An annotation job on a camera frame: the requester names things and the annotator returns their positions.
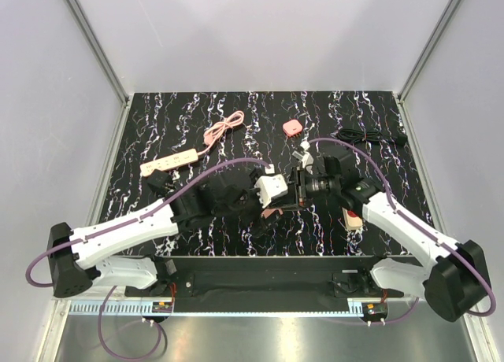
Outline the pink plug adapter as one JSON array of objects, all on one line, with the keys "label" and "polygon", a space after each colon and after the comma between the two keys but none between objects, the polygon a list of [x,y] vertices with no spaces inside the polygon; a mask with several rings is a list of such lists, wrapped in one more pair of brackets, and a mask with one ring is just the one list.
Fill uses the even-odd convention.
[{"label": "pink plug adapter", "polygon": [[268,218],[278,218],[279,216],[283,215],[283,210],[282,209],[264,209],[261,217],[264,218],[265,220]]}]

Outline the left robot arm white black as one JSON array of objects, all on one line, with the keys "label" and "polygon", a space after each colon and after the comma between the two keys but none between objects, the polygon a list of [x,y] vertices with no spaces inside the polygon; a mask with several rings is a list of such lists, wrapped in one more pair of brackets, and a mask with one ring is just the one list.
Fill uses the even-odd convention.
[{"label": "left robot arm white black", "polygon": [[246,189],[217,179],[193,181],[168,198],[105,223],[79,228],[58,223],[48,240],[53,294],[68,298],[93,286],[131,286],[160,296],[169,289],[167,268],[153,257],[122,257],[121,251],[207,227],[216,217],[237,216],[246,225],[262,226],[264,211],[287,192],[281,175],[260,174]]}]

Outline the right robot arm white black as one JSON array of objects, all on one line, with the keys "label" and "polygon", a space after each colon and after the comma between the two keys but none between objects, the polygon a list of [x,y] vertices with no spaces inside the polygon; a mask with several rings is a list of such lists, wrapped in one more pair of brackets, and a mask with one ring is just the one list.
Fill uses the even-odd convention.
[{"label": "right robot arm white black", "polygon": [[460,243],[430,227],[400,205],[383,187],[360,177],[354,155],[344,148],[325,155],[324,171],[313,173],[308,150],[293,153],[298,167],[291,172],[282,209],[303,209],[314,199],[334,198],[342,210],[378,227],[417,259],[418,265],[381,257],[358,280],[367,296],[395,290],[427,301],[442,319],[454,322],[491,296],[491,281],[483,249],[474,241]]}]

